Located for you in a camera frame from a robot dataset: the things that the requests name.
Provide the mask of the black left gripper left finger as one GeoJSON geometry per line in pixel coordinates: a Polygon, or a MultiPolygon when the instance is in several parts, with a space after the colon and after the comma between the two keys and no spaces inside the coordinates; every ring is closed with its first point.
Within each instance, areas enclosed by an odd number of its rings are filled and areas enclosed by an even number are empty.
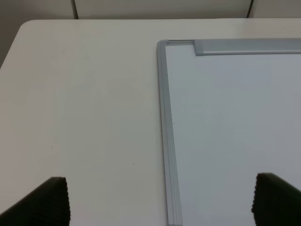
{"type": "Polygon", "coordinates": [[[67,181],[50,177],[0,214],[2,226],[68,226],[71,210],[67,181]]]}

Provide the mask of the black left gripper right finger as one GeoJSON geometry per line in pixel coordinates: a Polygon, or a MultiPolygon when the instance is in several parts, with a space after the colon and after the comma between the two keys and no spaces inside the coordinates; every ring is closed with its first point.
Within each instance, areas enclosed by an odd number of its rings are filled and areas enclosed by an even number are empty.
{"type": "Polygon", "coordinates": [[[257,226],[299,226],[301,191],[273,173],[259,173],[251,212],[257,226]]]}

